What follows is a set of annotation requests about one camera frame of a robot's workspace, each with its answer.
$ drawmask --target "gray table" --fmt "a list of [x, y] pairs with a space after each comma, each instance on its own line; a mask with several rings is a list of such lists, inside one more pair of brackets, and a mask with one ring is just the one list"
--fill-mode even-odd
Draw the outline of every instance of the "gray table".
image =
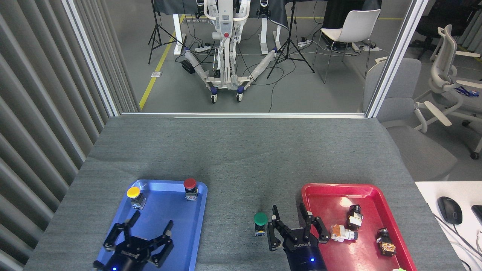
[[130, 183], [188, 177], [209, 188], [197, 271], [289, 270], [281, 249], [253, 236], [253, 215], [276, 204], [297, 227], [311, 182], [378, 186], [419, 270], [464, 270], [375, 119], [124, 115], [107, 123], [25, 271], [90, 270]]

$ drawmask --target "black robotic gripper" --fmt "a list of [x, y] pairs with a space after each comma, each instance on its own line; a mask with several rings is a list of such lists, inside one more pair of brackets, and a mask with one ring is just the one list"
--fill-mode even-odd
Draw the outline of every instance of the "black robotic gripper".
[[[330, 240], [329, 232], [320, 217], [308, 213], [303, 203], [299, 206], [305, 220], [304, 227], [290, 229], [280, 220], [278, 208], [273, 205], [273, 219], [268, 222], [268, 245], [270, 251], [280, 246], [281, 241], [274, 235], [276, 229], [284, 239], [283, 250], [288, 258], [291, 271], [326, 271], [318, 243], [326, 244]], [[311, 234], [311, 225], [315, 226], [319, 238]]]
[[[169, 253], [174, 247], [171, 239], [171, 228], [173, 221], [167, 223], [162, 235], [146, 240], [137, 236], [131, 236], [131, 227], [140, 216], [136, 211], [131, 219], [124, 223], [116, 223], [104, 241], [104, 248], [107, 251], [114, 251], [107, 264], [95, 261], [93, 266], [99, 271], [141, 271], [144, 266], [151, 262], [157, 268], [161, 267]], [[124, 241], [115, 245], [121, 232], [124, 232]], [[151, 252], [164, 246], [161, 252], [152, 255]]]

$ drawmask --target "gray floor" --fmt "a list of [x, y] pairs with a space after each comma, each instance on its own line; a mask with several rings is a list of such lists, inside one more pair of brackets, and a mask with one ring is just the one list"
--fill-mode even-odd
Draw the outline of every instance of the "gray floor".
[[[149, 1], [127, 1], [120, 5], [118, 1], [108, 1], [112, 21], [118, 35], [126, 63], [128, 73], [134, 87], [135, 96], [138, 101], [146, 91], [151, 79], [150, 75], [155, 70], [156, 65], [161, 59], [167, 46], [156, 49], [153, 52], [151, 64], [147, 64], [150, 46], [147, 44], [148, 38], [152, 33], [153, 15]], [[317, 23], [313, 20], [313, 14], [321, 16], [325, 9], [325, 2], [319, 1], [314, 8], [315, 1], [302, 2], [297, 4], [296, 16], [297, 24], [294, 27], [292, 38], [296, 42], [296, 37], [311, 35], [317, 29]], [[115, 16], [114, 14], [128, 13], [129, 16]], [[401, 14], [393, 12], [382, 13], [382, 18], [375, 25], [372, 40], [381, 49], [390, 51], [393, 47], [395, 38], [401, 26], [401, 20], [397, 19]], [[174, 30], [172, 17], [162, 16], [162, 25], [169, 33]], [[248, 19], [244, 30], [244, 40], [239, 49], [243, 54], [244, 61], [238, 57], [237, 73], [241, 74], [246, 70], [246, 65], [251, 66], [259, 63], [263, 56], [259, 55], [259, 41], [257, 34], [260, 20]], [[183, 33], [187, 34], [186, 44], [192, 44], [192, 36], [210, 42], [211, 32], [214, 30], [212, 25], [189, 25], [181, 26]], [[268, 24], [268, 46], [274, 47], [274, 39], [270, 33], [276, 27], [273, 23]], [[288, 31], [283, 29], [281, 32], [281, 42], [286, 40]], [[161, 34], [163, 41], [167, 41], [168, 35]], [[310, 63], [313, 63], [316, 45], [302, 50], [304, 56]], [[326, 71], [327, 55], [318, 55], [316, 64], [313, 66], [315, 73], [312, 73], [304, 62], [285, 61], [273, 71], [269, 80], [266, 79], [268, 71], [261, 74], [256, 84], [270, 84], [284, 74], [289, 73], [294, 68], [293, 73], [284, 77], [273, 89], [273, 85], [253, 85], [245, 92], [243, 101], [237, 103], [235, 92], [222, 90], [218, 95], [218, 102], [213, 105], [210, 101], [210, 93], [196, 74], [185, 72], [181, 64], [175, 62], [176, 56], [172, 54], [171, 46], [161, 71], [162, 76], [156, 79], [152, 90], [148, 96], [143, 112], [356, 112], [359, 111], [362, 102], [363, 75], [365, 71], [367, 52], [363, 52], [355, 57], [345, 57], [341, 62], [340, 55], [332, 57], [329, 78], [326, 84], [321, 81], [321, 74], [324, 76]], [[386, 56], [388, 53], [372, 52], [369, 65], [375, 64], [374, 59]], [[206, 61], [212, 62], [213, 57], [209, 56]], [[204, 64], [205, 70], [212, 69], [212, 64]]]
[[[313, 13], [316, 16], [323, 14], [325, 4], [319, 1], [313, 9], [315, 2], [303, 2], [298, 4], [298, 19], [296, 34], [300, 39], [312, 33], [316, 23], [312, 19]], [[153, 28], [153, 15], [150, 2], [147, 0], [134, 1], [107, 1], [110, 15], [116, 29], [120, 44], [122, 46], [124, 58], [128, 65], [128, 73], [134, 87], [134, 92], [139, 101], [146, 91], [147, 85], [151, 80], [151, 73], [155, 70], [165, 47], [156, 49], [153, 52], [152, 63], [147, 64], [150, 46], [147, 44], [148, 38]], [[393, 47], [396, 36], [399, 32], [402, 21], [401, 18], [407, 10], [407, 3], [398, 1], [384, 1], [381, 18], [375, 25], [372, 41], [386, 51]], [[162, 25], [168, 32], [174, 30], [172, 17], [162, 16]], [[244, 55], [247, 66], [259, 63], [262, 56], [259, 54], [259, 43], [257, 33], [259, 33], [260, 22], [256, 19], [248, 19], [243, 31], [244, 40], [239, 48]], [[187, 43], [193, 41], [192, 35], [209, 40], [212, 26], [190, 25], [189, 34], [187, 25], [183, 24], [182, 30], [187, 34]], [[268, 25], [268, 33], [273, 31], [275, 26]], [[283, 30], [281, 41], [286, 39], [287, 31]], [[162, 38], [167, 41], [167, 34], [162, 33]], [[423, 39], [415, 33], [414, 39]], [[274, 39], [268, 34], [268, 46], [274, 46]], [[319, 55], [314, 65], [315, 74], [311, 73], [307, 65], [303, 62], [296, 62], [296, 69], [293, 73], [282, 79], [274, 88], [273, 85], [250, 87], [244, 95], [243, 101], [238, 103], [235, 100], [233, 91], [221, 91], [218, 102], [213, 105], [209, 99], [210, 93], [204, 88], [203, 83], [196, 74], [186, 73], [179, 63], [176, 63], [175, 56], [172, 54], [173, 46], [167, 54], [166, 60], [162, 65], [162, 76], [156, 80], [147, 102], [143, 108], [144, 112], [355, 112], [359, 110], [362, 101], [363, 73], [366, 61], [366, 52], [355, 57], [346, 57], [344, 63], [339, 57], [332, 59], [328, 82], [323, 84], [320, 74], [324, 74], [327, 56]], [[304, 56], [312, 63], [315, 44], [303, 49]], [[409, 48], [405, 57], [416, 57], [419, 49]], [[374, 65], [374, 59], [386, 56], [388, 53], [372, 52], [370, 66]], [[415, 96], [419, 96], [428, 90], [428, 78], [430, 69], [430, 53], [426, 53], [422, 58], [422, 71], [418, 80]], [[467, 78], [482, 78], [482, 64], [473, 58], [457, 57], [455, 61], [459, 74]], [[238, 74], [246, 69], [242, 58], [238, 58]], [[292, 61], [285, 61], [278, 65], [284, 74], [289, 73], [295, 67]], [[257, 84], [267, 84], [278, 80], [282, 76], [282, 71], [274, 69], [272, 77], [266, 80], [267, 72], [263, 73]], [[481, 160], [474, 161], [469, 157], [480, 136], [482, 135], [482, 125], [473, 123], [469, 128], [460, 125], [462, 119], [450, 117], [454, 125], [443, 127], [439, 123], [430, 125], [427, 135], [451, 151], [458, 159], [455, 170], [450, 175], [449, 180], [482, 180]], [[406, 122], [415, 126], [416, 119]]]

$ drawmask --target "chair armrest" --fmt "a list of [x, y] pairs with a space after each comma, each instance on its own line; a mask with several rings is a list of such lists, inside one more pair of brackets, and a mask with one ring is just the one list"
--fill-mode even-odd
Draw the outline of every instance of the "chair armrest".
[[385, 61], [387, 58], [388, 58], [388, 56], [384, 56], [384, 57], [381, 57], [381, 58], [377, 58], [377, 59], [375, 59], [375, 62], [378, 64], [378, 63], [380, 63], [380, 62], [382, 62], [382, 61]]
[[482, 83], [474, 83], [474, 82], [469, 82], [469, 81], [464, 81], [464, 80], [457, 80], [455, 81], [457, 84], [461, 84], [464, 86], [469, 86], [469, 87], [475, 87], [475, 88], [481, 88], [482, 89]]
[[424, 105], [427, 107], [428, 110], [445, 126], [452, 125], [452, 122], [445, 116], [440, 109], [438, 109], [435, 105], [433, 105], [429, 101], [425, 101]]
[[481, 57], [478, 53], [471, 53], [471, 52], [464, 52], [464, 51], [456, 51], [456, 55], [463, 55], [463, 56], [471, 56], [471, 57]]

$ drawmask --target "white chair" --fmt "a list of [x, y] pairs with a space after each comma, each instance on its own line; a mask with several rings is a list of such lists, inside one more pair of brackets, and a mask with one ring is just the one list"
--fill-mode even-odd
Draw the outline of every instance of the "white chair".
[[[374, 95], [383, 65], [384, 63], [376, 64], [366, 75], [363, 92], [365, 111]], [[427, 131], [427, 125], [418, 109], [423, 104], [414, 102], [412, 99], [421, 66], [417, 59], [401, 60], [377, 118], [379, 122], [384, 122], [384, 125], [388, 126], [388, 123], [394, 124], [395, 121], [408, 119], [415, 113], [424, 126], [421, 132], [404, 125], [387, 127], [387, 131], [399, 148], [403, 163], [415, 181], [444, 181], [448, 179], [449, 173], [455, 167], [457, 158], [423, 134]], [[444, 125], [451, 124], [430, 102], [426, 101], [424, 104], [440, 118]]]
[[[321, 78], [323, 83], [326, 83], [326, 79], [328, 77], [328, 68], [330, 67], [330, 59], [331, 59], [333, 46], [335, 42], [346, 42], [347, 45], [345, 47], [345, 51], [346, 51], [346, 48], [348, 47], [348, 44], [351, 44], [352, 42], [368, 40], [369, 43], [371, 43], [369, 38], [372, 34], [373, 27], [375, 26], [375, 22], [376, 22], [376, 19], [378, 18], [378, 15], [380, 15], [380, 9], [368, 10], [368, 11], [353, 10], [348, 13], [342, 28], [339, 28], [339, 29], [322, 28], [321, 29], [321, 32], [333, 41], [330, 49], [330, 56], [328, 57], [328, 65], [326, 67], [325, 79], [323, 79], [323, 77]], [[316, 55], [318, 54], [318, 49], [320, 47], [320, 39], [321, 39], [321, 35], [320, 35], [320, 38], [318, 38], [318, 46], [316, 48], [315, 59], [316, 59]], [[371, 50], [371, 46], [369, 46], [369, 49], [368, 49], [365, 76], [368, 70], [368, 59], [370, 58], [370, 50]]]
[[[470, 95], [473, 90], [477, 90], [482, 95], [482, 84], [477, 80], [456, 77], [457, 68], [453, 63], [456, 55], [480, 57], [480, 54], [457, 51], [457, 43], [452, 37], [451, 31], [452, 25], [438, 28], [441, 38], [430, 58], [433, 61], [428, 81], [430, 90], [416, 100], [423, 98], [428, 93], [432, 93], [435, 102], [447, 108], [443, 111], [444, 115], [463, 118], [465, 120], [462, 122], [462, 125], [468, 126], [471, 121], [482, 122], [480, 117], [482, 115], [482, 97]], [[428, 120], [427, 124], [431, 124], [434, 121], [436, 121], [436, 118]], [[470, 157], [478, 159], [481, 149], [482, 138], [470, 154]]]

